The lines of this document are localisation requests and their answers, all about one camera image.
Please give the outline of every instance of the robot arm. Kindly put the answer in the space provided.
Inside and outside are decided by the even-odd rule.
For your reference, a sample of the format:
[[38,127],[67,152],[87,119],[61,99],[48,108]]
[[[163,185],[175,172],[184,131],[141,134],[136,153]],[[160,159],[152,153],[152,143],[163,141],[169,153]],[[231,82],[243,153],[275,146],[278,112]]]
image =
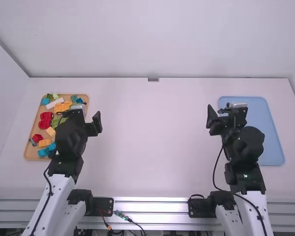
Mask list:
[[266,187],[257,163],[263,153],[265,135],[246,126],[247,104],[227,104],[218,117],[208,105],[207,124],[211,136],[220,135],[225,164],[225,180],[231,191],[211,192],[209,204],[215,209],[228,236],[273,236],[266,208]]
[[44,172],[48,184],[23,236],[72,236],[79,220],[93,209],[91,191],[75,189],[75,184],[88,137],[102,132],[100,112],[92,123],[85,123],[83,109],[72,109],[62,116],[68,119],[57,127],[56,149]]

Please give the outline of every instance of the white wall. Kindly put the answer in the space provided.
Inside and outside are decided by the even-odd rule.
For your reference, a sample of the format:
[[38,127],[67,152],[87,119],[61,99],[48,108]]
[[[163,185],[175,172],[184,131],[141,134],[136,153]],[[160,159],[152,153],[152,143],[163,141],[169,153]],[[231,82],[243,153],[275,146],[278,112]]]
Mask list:
[[23,70],[0,46],[0,153],[19,103],[22,101],[28,79]]
[[295,0],[0,0],[0,38],[32,76],[287,77]]

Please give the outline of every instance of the yellow toy block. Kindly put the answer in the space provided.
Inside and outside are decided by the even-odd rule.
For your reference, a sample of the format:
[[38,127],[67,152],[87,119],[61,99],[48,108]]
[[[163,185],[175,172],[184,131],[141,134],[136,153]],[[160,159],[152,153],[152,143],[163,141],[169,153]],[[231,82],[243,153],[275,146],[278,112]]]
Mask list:
[[51,140],[50,139],[43,139],[43,140],[41,140],[41,141],[38,142],[38,146],[40,148],[45,147],[45,146],[48,146],[50,144],[51,144]]
[[46,132],[51,136],[55,136],[56,132],[52,127],[49,127],[48,129],[46,129]]
[[54,112],[57,115],[61,115],[62,112],[69,110],[70,106],[72,105],[71,101],[65,101],[64,103],[57,103],[54,107]]

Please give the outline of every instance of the red toy block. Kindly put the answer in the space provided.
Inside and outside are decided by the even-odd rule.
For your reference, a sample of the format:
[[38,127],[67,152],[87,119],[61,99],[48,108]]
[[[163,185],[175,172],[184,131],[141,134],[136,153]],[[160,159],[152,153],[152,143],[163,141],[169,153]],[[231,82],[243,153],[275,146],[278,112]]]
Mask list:
[[41,136],[40,134],[34,134],[34,136],[32,137],[33,141],[35,143],[38,143],[40,140],[43,140],[43,136]]
[[49,128],[50,126],[52,126],[52,122],[50,120],[41,120],[39,123],[38,123],[38,127],[40,129],[47,129]]
[[52,112],[43,112],[39,117],[41,120],[52,120],[54,118],[54,114]]

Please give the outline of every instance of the light blue mat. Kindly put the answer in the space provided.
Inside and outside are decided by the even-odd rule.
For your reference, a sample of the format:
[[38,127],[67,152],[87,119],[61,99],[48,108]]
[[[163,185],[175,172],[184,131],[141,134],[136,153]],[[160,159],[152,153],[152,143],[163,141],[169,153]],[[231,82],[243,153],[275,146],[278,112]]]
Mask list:
[[271,112],[266,100],[262,97],[220,97],[219,108],[225,108],[226,103],[247,103],[247,126],[253,126],[265,134],[264,152],[259,157],[261,166],[281,166],[285,157],[279,137],[272,120]]

